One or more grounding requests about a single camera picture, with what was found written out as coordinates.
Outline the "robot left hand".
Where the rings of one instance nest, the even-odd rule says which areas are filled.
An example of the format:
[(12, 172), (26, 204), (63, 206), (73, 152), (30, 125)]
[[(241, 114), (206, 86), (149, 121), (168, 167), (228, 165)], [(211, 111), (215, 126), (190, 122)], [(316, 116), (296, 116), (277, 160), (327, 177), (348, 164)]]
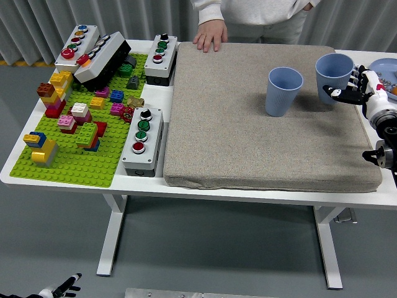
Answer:
[(76, 297), (76, 293), (81, 290), (79, 286), (74, 284), (82, 277), (81, 273), (76, 273), (69, 277), (65, 282), (60, 285), (51, 285), (42, 289), (39, 293), (39, 297), (53, 298), (53, 297)]

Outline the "person's right hand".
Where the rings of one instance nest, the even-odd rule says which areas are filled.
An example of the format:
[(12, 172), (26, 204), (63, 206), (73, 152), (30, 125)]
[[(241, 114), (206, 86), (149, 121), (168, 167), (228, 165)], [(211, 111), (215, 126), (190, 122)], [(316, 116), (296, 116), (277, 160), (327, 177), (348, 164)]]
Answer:
[(198, 26), (197, 34), (192, 43), (196, 45), (197, 50), (208, 53), (211, 46), (213, 46), (214, 52), (218, 52), (221, 44), (227, 41), (228, 31), (224, 20), (215, 19)]

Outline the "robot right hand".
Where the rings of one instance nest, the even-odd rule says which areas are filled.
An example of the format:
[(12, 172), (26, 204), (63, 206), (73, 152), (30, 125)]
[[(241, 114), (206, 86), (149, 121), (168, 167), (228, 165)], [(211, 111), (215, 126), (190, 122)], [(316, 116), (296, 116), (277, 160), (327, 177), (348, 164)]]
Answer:
[(367, 69), (364, 65), (356, 66), (349, 83), (346, 89), (324, 85), (323, 90), (335, 101), (361, 105), (363, 115), (372, 127), (384, 120), (396, 118), (396, 107), (388, 101), (385, 87), (375, 71)]

